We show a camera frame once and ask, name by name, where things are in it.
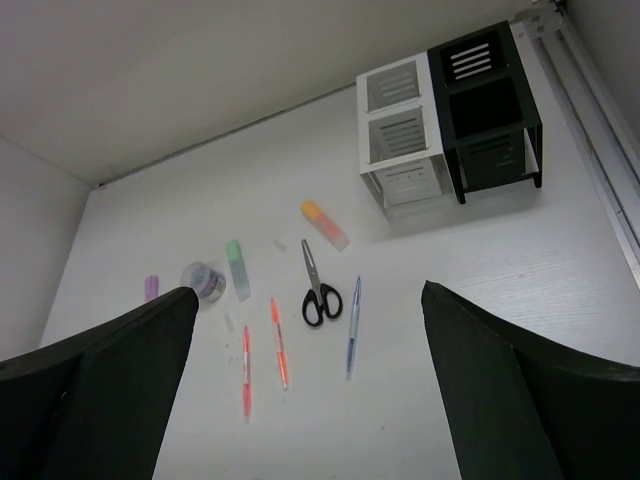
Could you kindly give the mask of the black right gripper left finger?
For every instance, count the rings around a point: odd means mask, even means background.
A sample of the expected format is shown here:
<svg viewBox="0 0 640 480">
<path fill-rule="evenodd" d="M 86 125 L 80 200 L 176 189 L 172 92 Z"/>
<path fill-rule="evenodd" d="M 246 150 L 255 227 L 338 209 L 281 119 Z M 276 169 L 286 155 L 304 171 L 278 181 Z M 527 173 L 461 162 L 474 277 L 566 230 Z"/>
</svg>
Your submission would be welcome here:
<svg viewBox="0 0 640 480">
<path fill-rule="evenodd" d="M 2 478 L 152 478 L 198 309 L 176 288 L 2 361 Z"/>
</svg>

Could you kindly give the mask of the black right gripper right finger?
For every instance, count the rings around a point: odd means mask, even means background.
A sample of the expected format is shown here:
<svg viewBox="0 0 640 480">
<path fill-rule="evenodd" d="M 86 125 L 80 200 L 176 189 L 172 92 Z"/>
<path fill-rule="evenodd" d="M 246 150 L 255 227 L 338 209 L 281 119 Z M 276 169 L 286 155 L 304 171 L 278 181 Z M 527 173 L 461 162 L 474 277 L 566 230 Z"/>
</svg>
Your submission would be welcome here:
<svg viewBox="0 0 640 480">
<path fill-rule="evenodd" d="M 441 284 L 421 305 L 464 479 L 636 479 L 639 370 L 495 316 Z"/>
</svg>

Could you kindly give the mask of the red pen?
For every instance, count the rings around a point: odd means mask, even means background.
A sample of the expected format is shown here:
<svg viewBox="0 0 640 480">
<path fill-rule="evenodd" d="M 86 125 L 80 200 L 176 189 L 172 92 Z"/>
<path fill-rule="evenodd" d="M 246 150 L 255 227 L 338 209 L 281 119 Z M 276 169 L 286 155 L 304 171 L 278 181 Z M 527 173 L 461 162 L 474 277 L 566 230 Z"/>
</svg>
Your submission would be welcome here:
<svg viewBox="0 0 640 480">
<path fill-rule="evenodd" d="M 251 349 L 250 331 L 247 325 L 243 329 L 243 415 L 246 422 L 250 421 L 252 409 L 251 397 Z"/>
</svg>

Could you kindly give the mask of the blue highlighter pen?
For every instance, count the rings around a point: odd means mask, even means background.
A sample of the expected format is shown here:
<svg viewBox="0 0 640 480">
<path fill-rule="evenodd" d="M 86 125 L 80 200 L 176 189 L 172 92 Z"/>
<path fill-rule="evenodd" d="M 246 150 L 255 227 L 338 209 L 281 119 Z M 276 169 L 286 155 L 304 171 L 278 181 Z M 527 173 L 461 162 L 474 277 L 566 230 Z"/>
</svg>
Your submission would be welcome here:
<svg viewBox="0 0 640 480">
<path fill-rule="evenodd" d="M 353 301 L 352 301 L 352 309 L 350 315 L 350 323 L 349 323 L 349 338 L 347 345 L 347 359 L 346 359 L 346 379 L 348 381 L 351 380 L 353 375 L 354 368 L 354 360 L 355 360 L 355 352 L 356 352 L 356 339 L 360 318 L 360 308 L 361 308 L 361 291 L 362 291 L 362 281 L 361 277 L 358 277 L 355 283 Z"/>
</svg>

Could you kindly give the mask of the orange pen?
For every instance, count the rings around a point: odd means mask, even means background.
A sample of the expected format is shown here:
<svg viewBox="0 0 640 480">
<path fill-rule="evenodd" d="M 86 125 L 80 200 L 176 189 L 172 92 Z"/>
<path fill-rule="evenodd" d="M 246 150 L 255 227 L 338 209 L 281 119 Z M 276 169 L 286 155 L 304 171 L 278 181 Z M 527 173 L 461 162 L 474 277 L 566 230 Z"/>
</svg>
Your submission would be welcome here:
<svg viewBox="0 0 640 480">
<path fill-rule="evenodd" d="M 287 359 L 286 359 L 286 354 L 284 350 L 284 339 L 282 335 L 279 309 L 278 309 L 277 302 L 274 298 L 272 298 L 270 301 L 270 307 L 271 307 L 271 319 L 274 327 L 276 353 L 278 357 L 281 383 L 282 383 L 283 389 L 288 390 L 289 389 L 288 365 L 287 365 Z"/>
</svg>

